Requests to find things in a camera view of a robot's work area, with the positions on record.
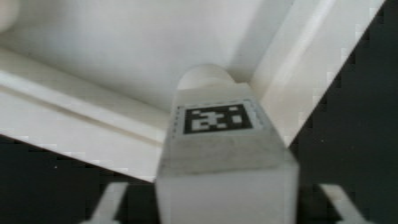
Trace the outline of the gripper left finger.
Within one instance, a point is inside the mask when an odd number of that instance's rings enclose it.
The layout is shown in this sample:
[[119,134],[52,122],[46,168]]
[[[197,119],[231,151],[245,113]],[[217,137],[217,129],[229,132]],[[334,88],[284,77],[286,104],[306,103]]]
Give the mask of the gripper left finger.
[[91,219],[85,220],[80,224],[121,224],[121,222],[115,220],[115,215],[126,189],[126,182],[114,182],[107,185]]

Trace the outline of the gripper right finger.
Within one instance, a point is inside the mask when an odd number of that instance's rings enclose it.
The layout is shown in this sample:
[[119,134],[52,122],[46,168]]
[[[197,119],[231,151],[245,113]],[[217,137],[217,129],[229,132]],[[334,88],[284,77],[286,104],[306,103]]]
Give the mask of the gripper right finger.
[[336,224],[373,224],[359,212],[354,201],[341,186],[336,184],[322,184],[320,188],[341,216],[341,220],[336,222]]

